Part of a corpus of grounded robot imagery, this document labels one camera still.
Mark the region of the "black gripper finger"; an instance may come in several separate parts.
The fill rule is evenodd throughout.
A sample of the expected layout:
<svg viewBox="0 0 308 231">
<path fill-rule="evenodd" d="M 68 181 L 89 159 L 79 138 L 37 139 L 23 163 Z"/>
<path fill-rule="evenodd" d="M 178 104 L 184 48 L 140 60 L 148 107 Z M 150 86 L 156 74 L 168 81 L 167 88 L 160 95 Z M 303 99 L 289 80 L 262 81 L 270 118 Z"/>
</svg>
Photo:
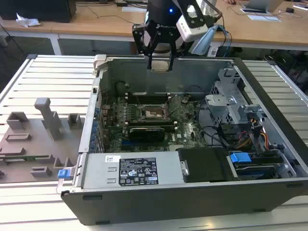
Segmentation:
<svg viewBox="0 0 308 231">
<path fill-rule="evenodd" d="M 190 42 L 185 42 L 182 37 L 172 39 L 170 45 L 170 56 L 168 71 L 173 69 L 173 63 L 176 58 L 185 56 L 190 49 Z"/>
<path fill-rule="evenodd" d="M 132 34 L 139 54 L 143 54 L 148 57 L 147 69 L 152 69 L 152 57 L 153 52 L 157 46 L 157 30 L 156 23 L 145 23 L 145 24 L 133 24 Z M 148 45 L 142 41 L 142 38 L 147 32 L 150 36 Z"/>
</svg>

